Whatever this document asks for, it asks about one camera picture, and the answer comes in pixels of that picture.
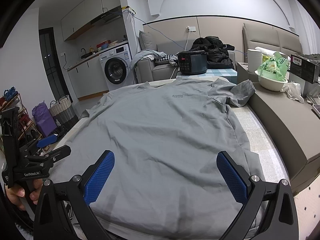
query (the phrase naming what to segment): purple bag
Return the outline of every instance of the purple bag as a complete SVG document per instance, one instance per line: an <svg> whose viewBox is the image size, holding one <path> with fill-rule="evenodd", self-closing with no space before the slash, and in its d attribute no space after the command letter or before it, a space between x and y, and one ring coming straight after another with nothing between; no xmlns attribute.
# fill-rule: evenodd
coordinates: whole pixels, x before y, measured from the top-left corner
<svg viewBox="0 0 320 240"><path fill-rule="evenodd" d="M32 109L32 115L44 137L47 137L54 129L57 128L57 125L44 101Z"/></svg>

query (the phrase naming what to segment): human hand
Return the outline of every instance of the human hand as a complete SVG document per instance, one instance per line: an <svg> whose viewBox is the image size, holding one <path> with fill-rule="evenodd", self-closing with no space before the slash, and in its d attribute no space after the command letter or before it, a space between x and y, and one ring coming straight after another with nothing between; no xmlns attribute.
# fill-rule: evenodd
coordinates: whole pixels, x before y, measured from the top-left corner
<svg viewBox="0 0 320 240"><path fill-rule="evenodd" d="M33 201L35 205L38 203L42 184L42 179L35 179L33 181L33 187L35 188L35 190L30 193L30 199ZM5 186L5 191L7 193L8 199L11 201L12 204L16 205L20 210L26 210L25 206L22 204L20 200L20 197L25 197L24 189L20 185L14 184L11 188Z"/></svg>

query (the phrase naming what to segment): black box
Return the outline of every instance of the black box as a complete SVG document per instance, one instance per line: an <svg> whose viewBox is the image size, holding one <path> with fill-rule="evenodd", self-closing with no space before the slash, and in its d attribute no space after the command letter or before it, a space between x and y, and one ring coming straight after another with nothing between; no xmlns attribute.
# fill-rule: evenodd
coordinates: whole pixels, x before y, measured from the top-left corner
<svg viewBox="0 0 320 240"><path fill-rule="evenodd" d="M320 67L313 64L308 59L291 55L290 73L302 78L311 84L318 82Z"/></svg>

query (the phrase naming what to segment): gray t-shirt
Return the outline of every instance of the gray t-shirt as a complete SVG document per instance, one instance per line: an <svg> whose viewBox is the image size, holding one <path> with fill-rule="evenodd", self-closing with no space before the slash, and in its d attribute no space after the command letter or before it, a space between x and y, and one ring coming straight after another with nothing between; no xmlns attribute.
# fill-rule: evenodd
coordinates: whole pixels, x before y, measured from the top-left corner
<svg viewBox="0 0 320 240"><path fill-rule="evenodd" d="M259 157L228 105L243 106L254 91L249 80L235 85L183 78L114 90L67 141L71 155L55 164L51 179L82 174L111 150L115 166L90 204L106 229L130 240L219 239L242 205L217 169L217 153L227 151L263 178Z"/></svg>

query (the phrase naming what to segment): white curtain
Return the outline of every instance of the white curtain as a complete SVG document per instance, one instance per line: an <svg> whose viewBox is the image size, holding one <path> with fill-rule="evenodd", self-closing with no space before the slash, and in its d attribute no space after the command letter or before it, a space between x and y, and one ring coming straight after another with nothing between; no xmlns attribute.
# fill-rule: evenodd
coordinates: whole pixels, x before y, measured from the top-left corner
<svg viewBox="0 0 320 240"><path fill-rule="evenodd" d="M303 25L306 30L308 43L310 46L310 53L320 53L320 29L311 18L310 14L303 8L303 6L297 1L297 5L301 14Z"/></svg>

